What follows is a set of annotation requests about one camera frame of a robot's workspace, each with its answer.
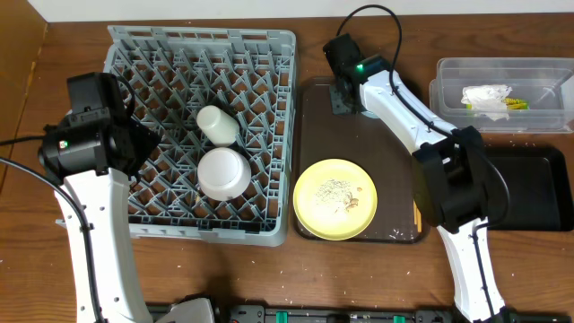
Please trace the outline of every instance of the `dish rack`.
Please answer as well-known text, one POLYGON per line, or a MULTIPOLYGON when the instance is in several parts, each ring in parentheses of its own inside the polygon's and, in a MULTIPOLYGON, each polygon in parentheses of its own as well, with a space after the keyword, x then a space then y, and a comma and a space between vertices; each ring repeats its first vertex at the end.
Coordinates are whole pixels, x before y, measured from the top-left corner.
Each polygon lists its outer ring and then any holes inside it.
MULTIPOLYGON (((134 116, 161 142, 133 182, 133 237, 278 246, 287 232, 295 116, 296 47, 290 31, 108 26, 104 72, 135 91, 134 116), (240 125, 230 148, 251 166, 239 197, 219 202, 197 183, 214 148, 196 123, 213 104, 240 125)), ((127 88, 120 89, 126 102, 127 88)))

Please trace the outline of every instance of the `white cup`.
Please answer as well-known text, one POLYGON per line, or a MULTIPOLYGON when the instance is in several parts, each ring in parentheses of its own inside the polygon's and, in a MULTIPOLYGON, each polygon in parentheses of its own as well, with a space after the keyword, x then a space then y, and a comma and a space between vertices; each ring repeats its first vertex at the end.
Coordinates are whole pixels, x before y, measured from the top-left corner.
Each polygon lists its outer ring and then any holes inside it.
POLYGON ((199 110, 197 125, 216 147, 235 143, 235 135, 239 133, 237 121, 215 106, 199 110))
POLYGON ((208 197, 227 201, 248 188, 251 168, 248 160, 239 153, 229 148, 215 148, 199 161, 197 179, 208 197))

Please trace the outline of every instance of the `table surface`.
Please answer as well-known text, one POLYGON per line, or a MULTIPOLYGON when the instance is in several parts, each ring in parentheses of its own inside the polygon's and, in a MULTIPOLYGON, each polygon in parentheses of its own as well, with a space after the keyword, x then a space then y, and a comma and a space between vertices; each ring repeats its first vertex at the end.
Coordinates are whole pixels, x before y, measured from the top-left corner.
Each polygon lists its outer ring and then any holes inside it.
MULTIPOLYGON (((574 14, 401 17, 404 43, 397 70, 422 89, 442 57, 573 57, 574 14)), ((300 80, 330 75, 322 47, 340 18, 123 24, 286 29, 297 35, 300 80)), ((18 135, 39 135, 69 110, 67 77, 101 71, 111 45, 105 22, 53 23, 39 56, 18 135)), ((345 29, 367 55, 391 57, 396 26, 388 17, 360 17, 345 29)), ((487 143, 547 143, 564 152, 574 180, 574 135, 496 135, 487 143)), ((38 143, 18 144, 12 158, 41 171, 38 143)), ((0 320, 75 321, 72 262, 53 192, 17 170, 0 194, 0 320)), ((207 244, 194 240, 133 240, 148 302, 172 302, 205 292, 222 303, 273 306, 416 309, 448 307, 454 285, 436 230, 412 246, 325 243, 293 229, 277 248, 207 244)), ((574 316, 574 234, 489 232, 497 285, 506 303, 522 311, 574 316)))

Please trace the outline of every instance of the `black tray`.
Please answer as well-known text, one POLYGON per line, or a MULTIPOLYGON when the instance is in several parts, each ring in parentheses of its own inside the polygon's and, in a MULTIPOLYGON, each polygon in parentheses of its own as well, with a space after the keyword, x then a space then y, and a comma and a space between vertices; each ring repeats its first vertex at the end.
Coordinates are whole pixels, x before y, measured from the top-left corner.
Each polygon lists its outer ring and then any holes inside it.
POLYGON ((554 147, 494 147, 486 151, 509 187, 510 209, 494 230, 571 231, 574 204, 566 161, 554 147))

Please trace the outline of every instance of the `black cable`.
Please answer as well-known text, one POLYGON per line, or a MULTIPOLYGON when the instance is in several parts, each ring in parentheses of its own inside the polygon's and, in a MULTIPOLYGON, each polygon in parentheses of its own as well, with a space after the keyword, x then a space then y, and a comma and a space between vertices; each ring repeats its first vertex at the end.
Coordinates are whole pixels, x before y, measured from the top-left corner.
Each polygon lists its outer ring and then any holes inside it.
POLYGON ((86 263, 88 267, 88 283, 90 285, 90 296, 91 296, 91 305, 93 307, 93 314, 96 318, 97 323, 104 323, 105 320, 101 315, 100 310, 100 299, 98 298, 98 287, 96 285, 96 274, 94 270, 94 263, 93 263, 93 253, 91 252, 91 239, 90 239, 90 225, 88 224, 88 220, 83 215, 82 211, 78 207, 78 205, 74 202, 74 200, 58 185, 52 183, 49 179, 45 178, 41 174, 37 173, 35 170, 32 170, 16 161, 11 161, 9 159, 0 157, 0 162, 6 164, 8 166, 12 166, 18 170, 21 170, 31 176, 39 179, 43 183, 50 186, 54 189, 74 210, 75 215, 78 217, 80 221, 80 231, 83 235, 83 245, 86 254, 86 263))
POLYGON ((496 166, 494 166, 492 161, 489 160, 488 157, 486 157, 486 155, 481 150, 476 149, 476 151, 478 152, 478 155, 483 159, 483 161, 486 162, 487 165, 489 165, 491 170, 494 171, 494 173, 499 178, 500 183, 502 184, 502 186, 504 188, 504 194, 505 194, 505 198, 506 198, 504 210, 502 211, 502 216, 500 218, 495 219, 492 222, 490 222, 490 219, 489 219, 489 221, 487 223, 479 224, 473 228, 474 251, 476 252, 476 259, 478 260, 478 269, 481 273, 481 279, 483 281, 484 295, 486 296, 486 302, 488 303, 488 309, 491 312, 491 317, 494 317, 494 308, 492 307, 491 296, 488 293, 488 285, 486 284, 486 277, 484 275, 483 258, 481 257, 481 251, 480 251, 480 248, 478 247, 478 235, 476 233, 482 228, 490 228, 490 227, 499 225, 502 222, 504 222, 504 219, 506 219, 506 217, 509 214, 510 192, 509 192, 509 187, 506 185, 506 181, 502 177, 502 174, 500 174, 499 170, 496 168, 496 166))
POLYGON ((126 80, 126 78, 124 76, 118 76, 117 80, 125 85, 125 87, 127 88, 127 91, 132 96, 129 103, 127 103, 127 107, 126 107, 126 115, 128 118, 131 118, 132 115, 134 114, 134 110, 135 110, 135 92, 134 92, 134 89, 132 89, 132 87, 129 85, 129 82, 126 80))
POLYGON ((385 12, 387 12, 388 14, 391 15, 391 17, 393 18, 393 20, 396 23, 396 27, 398 28, 398 41, 396 43, 396 50, 395 50, 395 55, 393 56, 393 61, 391 63, 391 67, 388 73, 388 82, 391 86, 391 89, 394 93, 394 95, 396 95, 396 97, 403 103, 403 105, 409 110, 411 111, 420 121, 422 121, 422 123, 424 123, 425 126, 427 126, 429 129, 432 129, 434 131, 436 131, 437 133, 447 137, 447 138, 451 138, 455 143, 463 145, 464 147, 466 147, 467 149, 473 149, 476 154, 487 164, 487 166, 493 170, 495 172, 495 174, 498 176, 500 183, 502 184, 502 186, 504 187, 504 191, 505 191, 505 195, 506 195, 506 204, 504 206, 504 212, 502 213, 502 216, 497 219, 496 221, 492 222, 492 223, 483 223, 483 224, 479 224, 477 225, 475 228, 473 228, 473 240, 474 240, 474 250, 476 251, 476 258, 478 260, 478 268, 480 270, 481 273, 481 278, 483 281, 483 290, 484 290, 484 295, 486 297, 486 301, 488 303, 489 306, 489 311, 491 312, 491 316, 494 316, 494 309, 492 308, 492 301, 491 301, 491 296, 488 294, 488 287, 486 285, 486 278, 484 276, 484 268, 483 268, 483 262, 482 262, 482 258, 481 258, 481 251, 478 247, 478 236, 476 235, 476 232, 482 228, 488 228, 488 227, 492 227, 495 225, 498 225, 500 223, 502 223, 504 221, 504 219, 507 217, 508 213, 509 213, 509 209, 510 209, 510 193, 509 193, 509 188, 506 185, 506 181, 504 180, 504 178, 502 177, 502 175, 500 174, 499 170, 496 168, 496 166, 494 166, 494 164, 492 163, 492 161, 490 161, 488 159, 488 157, 484 154, 483 150, 481 150, 479 147, 474 146, 473 144, 469 144, 469 143, 462 143, 461 140, 459 138, 457 138, 456 136, 454 136, 452 133, 449 133, 448 131, 445 131, 439 127, 436 127, 434 125, 434 122, 427 120, 422 114, 419 113, 419 111, 417 111, 416 109, 414 109, 407 100, 404 99, 403 95, 398 91, 398 88, 395 86, 395 82, 393 80, 393 73, 395 71, 395 66, 396 66, 396 60, 398 59, 398 54, 401 50, 401 44, 403 43, 403 27, 401 26, 401 22, 398 20, 398 17, 396 16, 395 13, 393 13, 390 9, 386 8, 383 5, 379 5, 379 4, 367 4, 364 5, 356 10, 354 10, 352 13, 350 13, 344 20, 343 22, 341 22, 341 25, 339 26, 339 29, 337 30, 337 34, 336 36, 339 36, 339 34, 341 33, 341 30, 343 29, 343 26, 358 12, 365 10, 365 9, 369 9, 369 8, 378 8, 381 9, 385 12))
POLYGON ((29 135, 29 136, 15 138, 15 139, 11 139, 11 140, 4 140, 3 142, 0 142, 0 146, 7 145, 7 144, 17 144, 17 143, 30 141, 30 140, 42 140, 42 139, 44 139, 43 135, 29 135))

